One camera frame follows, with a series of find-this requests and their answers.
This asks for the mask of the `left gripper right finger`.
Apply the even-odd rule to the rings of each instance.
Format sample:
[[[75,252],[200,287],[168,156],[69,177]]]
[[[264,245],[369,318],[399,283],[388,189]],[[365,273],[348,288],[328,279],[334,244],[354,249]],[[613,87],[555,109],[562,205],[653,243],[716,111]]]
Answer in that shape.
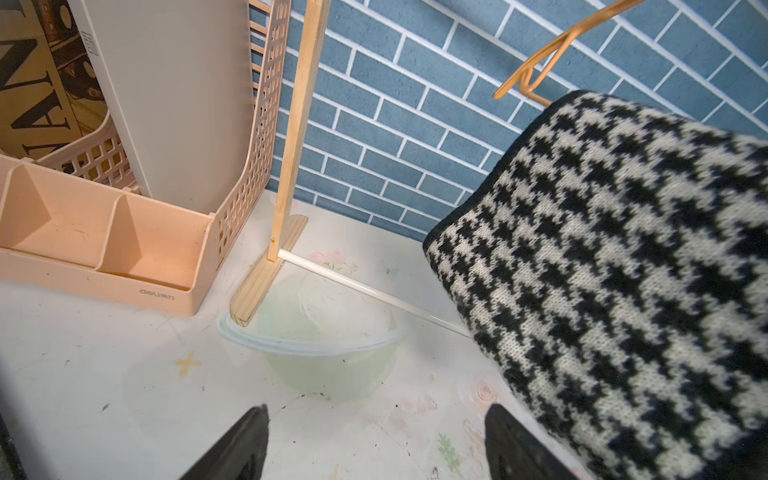
[[[485,416],[485,450],[493,480],[577,479],[500,404],[492,404]]]

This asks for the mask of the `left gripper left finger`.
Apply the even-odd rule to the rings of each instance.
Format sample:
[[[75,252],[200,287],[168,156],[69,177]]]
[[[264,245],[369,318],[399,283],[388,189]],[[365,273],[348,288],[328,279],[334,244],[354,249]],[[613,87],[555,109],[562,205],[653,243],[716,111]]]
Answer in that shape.
[[[181,479],[260,479],[267,456],[268,438],[267,406],[252,407]]]

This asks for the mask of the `black white houndstooth scarf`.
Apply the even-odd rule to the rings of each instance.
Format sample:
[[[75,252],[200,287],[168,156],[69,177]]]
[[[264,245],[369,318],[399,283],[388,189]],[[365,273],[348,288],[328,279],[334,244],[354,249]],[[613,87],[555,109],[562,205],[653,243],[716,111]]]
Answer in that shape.
[[[574,91],[422,248],[596,477],[766,477],[765,140]]]

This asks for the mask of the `orange wooden clothes hanger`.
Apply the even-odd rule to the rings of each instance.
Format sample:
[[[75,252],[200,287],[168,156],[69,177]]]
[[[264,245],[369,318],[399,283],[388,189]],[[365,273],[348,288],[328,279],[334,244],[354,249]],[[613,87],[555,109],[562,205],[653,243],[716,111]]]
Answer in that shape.
[[[583,34],[642,3],[644,0],[619,0],[571,26],[525,60],[493,93],[493,99],[501,100],[517,86],[525,98],[544,107],[550,106],[552,102],[538,95],[535,90],[547,78],[570,45]]]

